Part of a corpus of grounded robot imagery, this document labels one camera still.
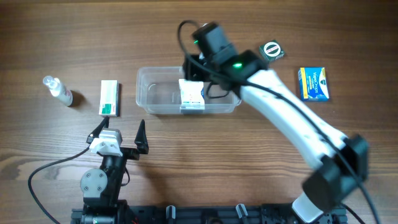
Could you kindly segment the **green round-label box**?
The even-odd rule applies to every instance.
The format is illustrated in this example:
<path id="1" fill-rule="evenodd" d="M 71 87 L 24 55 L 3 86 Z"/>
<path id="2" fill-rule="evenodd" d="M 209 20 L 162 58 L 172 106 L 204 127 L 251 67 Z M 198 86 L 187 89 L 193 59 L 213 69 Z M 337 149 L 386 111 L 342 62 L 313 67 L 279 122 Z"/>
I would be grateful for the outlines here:
<path id="1" fill-rule="evenodd" d="M 276 40 L 269 41 L 259 47 L 259 53 L 268 62 L 273 62 L 285 55 L 285 51 Z"/>

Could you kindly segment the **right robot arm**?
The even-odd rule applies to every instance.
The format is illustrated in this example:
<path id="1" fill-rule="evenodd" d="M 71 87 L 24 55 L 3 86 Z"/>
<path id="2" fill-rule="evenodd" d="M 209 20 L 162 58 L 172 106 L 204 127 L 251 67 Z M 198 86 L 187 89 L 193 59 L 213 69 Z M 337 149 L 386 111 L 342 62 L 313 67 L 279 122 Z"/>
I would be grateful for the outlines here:
<path id="1" fill-rule="evenodd" d="M 253 51 L 238 52 L 218 23 L 197 24 L 192 37 L 200 53 L 185 53 L 185 78 L 217 85 L 252 106 L 312 168 L 302 194 L 291 205 L 299 222 L 317 221 L 356 189 L 369 199 L 364 186 L 369 145 L 362 136 L 349 138 L 322 120 Z"/>

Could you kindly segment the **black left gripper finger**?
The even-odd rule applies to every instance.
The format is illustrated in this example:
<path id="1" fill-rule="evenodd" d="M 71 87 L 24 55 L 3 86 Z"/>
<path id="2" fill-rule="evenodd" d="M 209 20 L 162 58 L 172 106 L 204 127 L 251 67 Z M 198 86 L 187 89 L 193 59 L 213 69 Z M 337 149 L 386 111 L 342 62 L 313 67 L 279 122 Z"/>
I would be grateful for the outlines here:
<path id="1" fill-rule="evenodd" d="M 146 124 L 143 119 L 140 122 L 139 129 L 137 131 L 134 143 L 136 144 L 137 149 L 148 149 L 149 148 L 149 144 L 148 144 L 147 136 L 146 136 Z"/>
<path id="2" fill-rule="evenodd" d="M 88 135 L 86 142 L 92 143 L 95 138 L 99 137 L 100 132 L 104 128 L 108 128 L 108 127 L 109 127 L 109 116 L 105 116 L 103 118 L 102 122 L 100 122 L 100 124 Z"/>

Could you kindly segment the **blue yellow VapoDrops box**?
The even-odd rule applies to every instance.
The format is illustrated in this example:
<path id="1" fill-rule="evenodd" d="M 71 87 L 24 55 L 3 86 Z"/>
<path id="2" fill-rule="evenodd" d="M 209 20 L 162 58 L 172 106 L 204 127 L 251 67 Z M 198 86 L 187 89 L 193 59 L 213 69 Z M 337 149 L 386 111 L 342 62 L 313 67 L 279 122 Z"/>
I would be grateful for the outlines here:
<path id="1" fill-rule="evenodd" d="M 302 101 L 328 101 L 330 99 L 324 67 L 302 67 L 298 71 Z"/>

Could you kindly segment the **white green box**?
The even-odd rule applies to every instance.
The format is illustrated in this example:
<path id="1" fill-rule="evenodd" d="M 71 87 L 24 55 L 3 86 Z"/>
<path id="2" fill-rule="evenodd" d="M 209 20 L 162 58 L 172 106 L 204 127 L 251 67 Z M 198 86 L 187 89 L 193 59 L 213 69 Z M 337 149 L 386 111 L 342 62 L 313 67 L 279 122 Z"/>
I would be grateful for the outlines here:
<path id="1" fill-rule="evenodd" d="M 102 80 L 99 101 L 100 116 L 119 116 L 119 83 L 117 80 Z"/>

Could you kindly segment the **white medicine box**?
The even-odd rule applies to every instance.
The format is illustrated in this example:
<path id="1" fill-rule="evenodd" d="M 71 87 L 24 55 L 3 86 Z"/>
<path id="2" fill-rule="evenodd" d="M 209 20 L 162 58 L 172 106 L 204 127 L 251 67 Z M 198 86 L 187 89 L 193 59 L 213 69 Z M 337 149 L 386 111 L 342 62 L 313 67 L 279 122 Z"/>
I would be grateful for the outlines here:
<path id="1" fill-rule="evenodd" d="M 179 79 L 180 87 L 180 112 L 199 113 L 205 109 L 204 83 Z"/>

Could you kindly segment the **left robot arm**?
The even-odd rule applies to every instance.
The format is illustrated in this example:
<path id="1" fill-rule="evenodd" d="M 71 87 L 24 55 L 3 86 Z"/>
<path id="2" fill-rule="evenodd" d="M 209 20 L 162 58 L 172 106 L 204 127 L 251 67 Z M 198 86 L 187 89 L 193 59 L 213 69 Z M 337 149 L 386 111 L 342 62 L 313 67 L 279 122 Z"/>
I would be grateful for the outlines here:
<path id="1" fill-rule="evenodd" d="M 149 153 L 146 137 L 146 124 L 142 120 L 136 134 L 135 148 L 122 147 L 120 130 L 109 127 L 106 116 L 88 135 L 86 142 L 89 150 L 102 157 L 99 168 L 85 172 L 80 181 L 83 192 L 83 210 L 80 217 L 74 217 L 73 223 L 82 224 L 119 224 L 138 223 L 137 215 L 130 209 L 126 200 L 119 199 L 124 174 L 127 174 L 128 160 L 138 161 L 141 154 Z"/>

